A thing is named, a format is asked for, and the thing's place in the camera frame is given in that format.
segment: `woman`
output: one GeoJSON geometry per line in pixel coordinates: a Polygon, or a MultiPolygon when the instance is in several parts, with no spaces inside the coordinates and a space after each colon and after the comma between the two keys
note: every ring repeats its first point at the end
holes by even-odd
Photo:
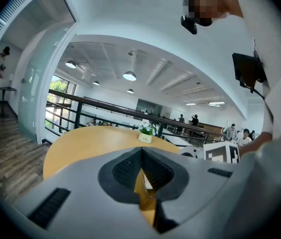
{"type": "Polygon", "coordinates": [[[250,138],[252,141],[255,139],[255,131],[254,131],[254,130],[249,134],[249,138],[250,138]]]}

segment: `black camera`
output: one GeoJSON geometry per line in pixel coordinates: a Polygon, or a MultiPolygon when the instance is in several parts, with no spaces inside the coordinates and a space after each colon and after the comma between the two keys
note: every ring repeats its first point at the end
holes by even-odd
{"type": "Polygon", "coordinates": [[[197,34],[194,19],[189,18],[187,15],[181,16],[181,25],[185,27],[191,34],[197,34]]]}

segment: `metal railing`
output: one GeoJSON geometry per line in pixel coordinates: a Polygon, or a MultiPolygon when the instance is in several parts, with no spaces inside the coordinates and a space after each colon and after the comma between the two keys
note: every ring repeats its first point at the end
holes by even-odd
{"type": "MultiPolygon", "coordinates": [[[[128,109],[128,108],[123,108],[123,107],[120,107],[120,106],[116,106],[116,105],[113,105],[113,104],[110,104],[110,103],[98,101],[98,100],[95,100],[95,99],[89,99],[89,98],[86,98],[86,97],[81,98],[81,97],[77,97],[77,96],[74,96],[74,95],[70,95],[70,94],[58,92],[58,91],[55,91],[55,90],[51,90],[51,89],[49,90],[49,93],[54,94],[54,95],[59,96],[59,97],[63,97],[63,98],[70,99],[72,101],[78,102],[77,110],[73,110],[73,109],[70,109],[68,107],[62,106],[60,104],[56,104],[56,103],[47,101],[47,103],[49,104],[49,107],[52,106],[52,107],[63,108],[63,109],[66,109],[70,112],[76,113],[75,121],[73,121],[73,120],[65,118],[61,115],[53,113],[49,110],[46,110],[47,112],[61,118],[62,120],[66,120],[70,123],[73,123],[74,129],[86,126],[86,125],[83,125],[83,124],[80,123],[80,117],[81,116],[86,116],[86,117],[89,117],[89,118],[92,118],[92,119],[96,119],[96,120],[103,121],[103,122],[105,121],[105,122],[108,122],[108,123],[111,123],[111,124],[128,127],[128,128],[131,128],[131,129],[138,129],[137,126],[126,125],[126,124],[122,124],[122,123],[119,123],[119,122],[111,121],[109,119],[104,119],[104,118],[99,118],[97,116],[87,115],[87,114],[82,112],[82,106],[88,105],[88,106],[91,106],[91,107],[95,107],[97,109],[107,110],[107,111],[112,112],[112,113],[123,114],[125,116],[136,117],[136,118],[139,118],[139,119],[145,119],[145,120],[149,120],[151,123],[158,124],[160,127],[159,127],[157,137],[159,137],[159,138],[162,138],[163,136],[175,136],[175,137],[183,138],[183,139],[189,141],[189,143],[191,143],[191,141],[195,141],[195,142],[198,141],[200,144],[196,144],[196,145],[201,146],[202,144],[205,144],[207,142],[222,141],[222,140],[218,140],[218,139],[214,139],[214,138],[212,139],[212,136],[220,137],[220,139],[223,138],[223,136],[224,136],[224,134],[219,133],[219,132],[199,128],[197,126],[185,124],[185,123],[182,123],[182,122],[178,122],[178,121],[174,121],[174,120],[170,120],[170,119],[166,119],[166,118],[162,118],[162,117],[147,115],[147,114],[144,114],[143,112],[139,112],[139,111],[136,111],[136,110],[133,110],[133,109],[128,109]],[[174,132],[172,134],[163,132],[163,129],[167,128],[168,126],[174,127],[174,132]],[[179,129],[181,129],[180,135],[176,134],[176,131],[179,130],[179,129]],[[185,129],[187,130],[187,132],[190,132],[191,135],[184,135],[182,133],[182,131],[184,131],[185,129]],[[192,136],[192,134],[194,134],[194,133],[198,133],[199,135],[203,135],[204,137],[194,137],[194,136],[192,136]]],[[[52,125],[55,125],[55,126],[61,128],[61,129],[65,130],[65,131],[69,131],[68,128],[62,127],[61,125],[58,125],[58,124],[50,121],[49,119],[45,119],[45,120],[48,121],[49,123],[51,123],[52,125]]],[[[60,136],[60,134],[56,133],[51,128],[49,128],[49,127],[45,127],[45,128],[47,130],[55,133],[56,135],[60,136]]]]}

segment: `white pot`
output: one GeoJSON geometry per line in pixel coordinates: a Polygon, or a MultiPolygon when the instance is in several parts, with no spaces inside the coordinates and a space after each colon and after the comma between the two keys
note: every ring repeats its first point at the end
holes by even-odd
{"type": "Polygon", "coordinates": [[[138,136],[138,140],[140,140],[141,142],[145,142],[145,143],[151,143],[152,135],[140,133],[140,135],[138,136]]]}

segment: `table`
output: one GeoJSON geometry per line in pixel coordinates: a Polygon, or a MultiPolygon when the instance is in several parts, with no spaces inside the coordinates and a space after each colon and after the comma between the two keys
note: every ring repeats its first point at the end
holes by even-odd
{"type": "Polygon", "coordinates": [[[0,118],[7,118],[9,117],[9,115],[4,113],[4,95],[6,91],[16,91],[16,89],[10,87],[0,87],[0,90],[2,90],[2,106],[1,106],[0,118]]]}
{"type": "MultiPolygon", "coordinates": [[[[139,133],[114,126],[87,126],[69,131],[49,148],[44,160],[43,178],[47,179],[76,161],[132,147],[155,147],[173,153],[180,151],[180,148],[155,136],[152,137],[152,143],[140,142],[139,133]]],[[[140,210],[148,222],[153,224],[156,198],[145,189],[142,172],[137,177],[135,192],[140,195],[140,210]]]]}

